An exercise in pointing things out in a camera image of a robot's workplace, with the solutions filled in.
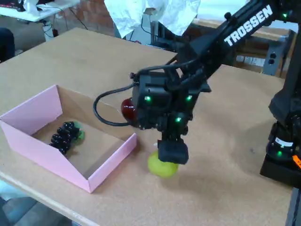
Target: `yellow-green ball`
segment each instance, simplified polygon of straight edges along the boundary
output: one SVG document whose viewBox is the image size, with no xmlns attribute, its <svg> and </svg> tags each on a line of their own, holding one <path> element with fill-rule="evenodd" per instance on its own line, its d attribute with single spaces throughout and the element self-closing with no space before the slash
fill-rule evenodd
<svg viewBox="0 0 301 226">
<path fill-rule="evenodd" d="M 179 167 L 179 164 L 173 162 L 160 161 L 158 158 L 158 151 L 153 152 L 149 156 L 147 165 L 151 173 L 163 178 L 171 177 L 177 172 Z"/>
</svg>

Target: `floor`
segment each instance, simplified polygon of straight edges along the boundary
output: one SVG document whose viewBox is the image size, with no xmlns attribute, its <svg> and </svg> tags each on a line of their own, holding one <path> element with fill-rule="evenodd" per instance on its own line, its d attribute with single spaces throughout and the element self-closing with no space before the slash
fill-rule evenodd
<svg viewBox="0 0 301 226">
<path fill-rule="evenodd" d="M 53 27 L 58 30 L 59 34 L 66 32 L 66 23 L 63 18 L 52 18 Z M 97 26 L 95 24 L 85 24 L 89 30 L 114 35 L 113 29 Z M 82 24 L 77 22 L 67 23 L 68 29 L 74 27 L 83 28 Z M 27 51 L 45 41 L 41 23 L 27 23 L 18 21 L 15 18 L 0 16 L 0 27 L 6 27 L 12 31 L 15 37 L 16 49 Z M 12 199 L 5 204 L 3 210 L 6 214 L 12 212 L 22 202 L 22 198 Z M 15 226 L 71 226 L 77 225 L 46 207 L 41 203 L 35 204 L 16 224 Z"/>
</svg>

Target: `orange label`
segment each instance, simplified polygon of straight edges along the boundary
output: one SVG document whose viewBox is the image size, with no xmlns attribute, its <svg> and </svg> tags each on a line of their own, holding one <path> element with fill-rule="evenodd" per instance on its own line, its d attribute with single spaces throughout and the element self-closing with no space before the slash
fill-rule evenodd
<svg viewBox="0 0 301 226">
<path fill-rule="evenodd" d="M 299 168 L 301 169 L 301 160 L 298 158 L 297 155 L 293 155 L 293 160 L 297 164 L 297 166 L 299 166 Z"/>
</svg>

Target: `white label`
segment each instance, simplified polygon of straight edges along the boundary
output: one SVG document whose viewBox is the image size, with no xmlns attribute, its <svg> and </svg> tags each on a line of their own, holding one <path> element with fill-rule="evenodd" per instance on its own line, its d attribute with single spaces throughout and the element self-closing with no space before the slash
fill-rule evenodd
<svg viewBox="0 0 301 226">
<path fill-rule="evenodd" d="M 243 62 L 244 61 L 244 56 L 237 56 L 236 61 L 237 62 Z"/>
<path fill-rule="evenodd" d="M 263 67 L 264 66 L 264 61 L 265 61 L 265 59 L 253 57 L 251 64 Z"/>
<path fill-rule="evenodd" d="M 255 66 L 263 67 L 265 59 L 250 57 L 250 56 L 236 56 L 236 61 L 244 62 L 245 64 L 248 64 L 248 65 L 255 65 Z"/>
<path fill-rule="evenodd" d="M 249 21 L 246 21 L 243 26 L 240 26 L 236 31 L 230 34 L 227 38 L 224 39 L 229 46 L 233 46 L 233 43 L 236 43 L 238 40 L 243 38 L 246 34 L 252 31 L 252 27 L 256 28 L 260 23 L 265 21 L 273 14 L 273 11 L 270 5 L 267 5 L 265 8 L 256 13 L 255 16 L 251 17 Z"/>
<path fill-rule="evenodd" d="M 276 138 L 276 143 L 278 143 L 278 144 L 280 144 L 281 146 L 284 146 L 284 147 L 291 147 L 291 146 L 293 146 L 293 143 L 291 143 L 291 142 L 285 142 L 285 141 L 283 141 L 283 140 L 281 140 L 281 139 L 279 139 L 279 138 Z"/>
</svg>

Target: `white table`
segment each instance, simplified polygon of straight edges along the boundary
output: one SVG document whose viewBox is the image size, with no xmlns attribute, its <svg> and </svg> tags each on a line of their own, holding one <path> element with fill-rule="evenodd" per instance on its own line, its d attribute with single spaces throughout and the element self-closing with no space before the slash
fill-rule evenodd
<svg viewBox="0 0 301 226">
<path fill-rule="evenodd" d="M 17 19 L 27 20 L 30 22 L 40 22 L 44 20 L 43 30 L 45 34 L 46 41 L 53 37 L 51 23 L 47 20 L 49 16 L 55 15 L 64 9 L 73 7 L 79 4 L 80 0 L 55 0 L 47 4 L 41 4 L 42 11 L 39 11 L 37 15 L 31 14 L 27 11 L 18 12 L 16 9 L 12 8 L 2 8 L 0 7 L 0 15 L 14 17 Z"/>
</svg>

